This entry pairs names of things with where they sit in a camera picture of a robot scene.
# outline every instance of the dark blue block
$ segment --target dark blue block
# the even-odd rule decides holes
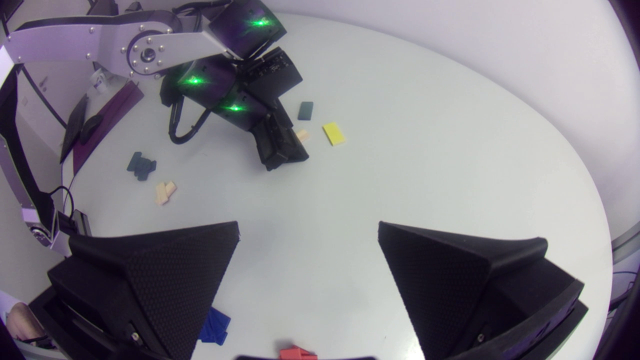
[[[203,343],[217,343],[222,345],[227,338],[227,327],[231,318],[213,307],[209,309],[198,339]]]
[[[127,166],[127,171],[136,170],[136,165],[138,164],[138,161],[140,160],[141,157],[142,157],[142,152],[140,151],[134,152],[133,156],[131,156],[131,160],[129,161],[129,166]]]

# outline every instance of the white table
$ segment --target white table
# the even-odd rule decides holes
[[[321,359],[422,359],[377,242],[380,220],[546,237],[547,258],[584,282],[589,307],[554,359],[591,358],[611,291],[611,246],[598,192],[562,135],[432,51],[338,22],[279,18],[289,34],[277,45],[305,79],[282,103],[295,119],[301,101],[315,102],[310,122],[293,120],[311,134],[309,160],[267,172],[253,136],[217,116],[192,141],[172,144],[156,81],[141,84],[144,100],[72,185],[95,236],[239,222],[241,242],[214,301],[231,317],[229,335],[222,347],[199,342],[193,359],[276,358],[289,342]],[[201,110],[185,105],[179,134]],[[347,138],[338,147],[321,129],[332,121]],[[125,170],[134,151],[157,160],[147,182]],[[160,208],[155,185],[170,180],[178,190]]]

